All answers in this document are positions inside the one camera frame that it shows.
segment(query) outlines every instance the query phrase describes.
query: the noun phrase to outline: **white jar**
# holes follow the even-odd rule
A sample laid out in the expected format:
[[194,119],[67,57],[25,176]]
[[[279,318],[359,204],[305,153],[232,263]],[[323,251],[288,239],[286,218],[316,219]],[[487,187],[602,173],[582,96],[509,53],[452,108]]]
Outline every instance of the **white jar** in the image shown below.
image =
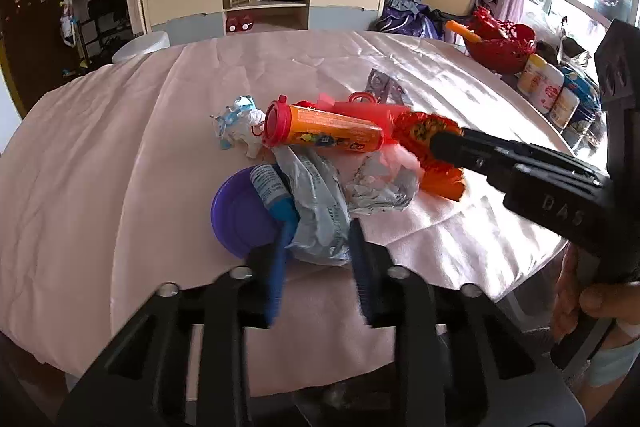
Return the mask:
[[545,74],[546,60],[535,53],[529,55],[527,65],[518,80],[518,90],[525,98],[529,98],[531,93],[538,87],[540,78]]
[[558,131],[564,130],[569,124],[571,117],[574,115],[575,110],[580,105],[580,98],[571,90],[565,87],[558,96],[558,100],[549,113],[549,120],[558,129]]
[[547,64],[544,70],[545,76],[540,78],[536,90],[531,94],[529,102],[540,113],[547,114],[554,107],[562,85],[564,84],[564,74],[551,64]]

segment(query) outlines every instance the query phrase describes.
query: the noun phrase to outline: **human hand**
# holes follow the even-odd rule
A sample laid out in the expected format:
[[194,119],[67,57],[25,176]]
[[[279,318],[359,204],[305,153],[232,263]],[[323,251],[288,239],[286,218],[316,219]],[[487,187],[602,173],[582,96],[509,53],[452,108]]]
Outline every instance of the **human hand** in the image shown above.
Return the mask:
[[[556,283],[556,301],[551,318],[551,332],[556,342],[575,330],[580,309],[591,317],[611,317],[632,325],[640,324],[638,283],[594,284],[583,289],[576,275],[577,267],[577,249],[574,245],[569,245]],[[602,347],[609,349],[624,346],[634,338],[615,327]]]

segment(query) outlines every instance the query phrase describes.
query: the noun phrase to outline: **white plastic bag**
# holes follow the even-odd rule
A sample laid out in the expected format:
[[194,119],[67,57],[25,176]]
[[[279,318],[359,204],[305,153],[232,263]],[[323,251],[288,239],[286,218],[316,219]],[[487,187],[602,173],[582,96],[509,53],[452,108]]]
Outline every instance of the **white plastic bag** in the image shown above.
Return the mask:
[[300,222],[290,248],[309,263],[341,266],[349,262],[349,214],[337,171],[310,148],[271,149],[289,179]]

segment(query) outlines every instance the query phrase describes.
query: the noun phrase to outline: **purple bag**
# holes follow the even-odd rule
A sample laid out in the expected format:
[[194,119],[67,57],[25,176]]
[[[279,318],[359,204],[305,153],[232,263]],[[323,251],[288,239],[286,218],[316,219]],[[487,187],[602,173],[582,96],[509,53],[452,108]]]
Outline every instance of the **purple bag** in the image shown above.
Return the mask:
[[376,22],[376,31],[442,40],[431,20],[422,12],[424,9],[428,10],[428,7],[422,6],[417,14],[413,14],[387,6],[382,12],[382,17]]

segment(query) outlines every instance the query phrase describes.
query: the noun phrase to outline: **blue container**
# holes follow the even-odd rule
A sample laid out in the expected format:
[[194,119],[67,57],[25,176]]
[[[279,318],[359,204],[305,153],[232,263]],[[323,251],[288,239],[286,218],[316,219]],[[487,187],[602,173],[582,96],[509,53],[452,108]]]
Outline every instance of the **blue container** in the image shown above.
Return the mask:
[[602,112],[600,105],[600,89],[586,73],[564,64],[560,66],[564,74],[564,86],[580,99],[569,124],[562,132],[562,137],[572,149],[578,147],[589,127]]

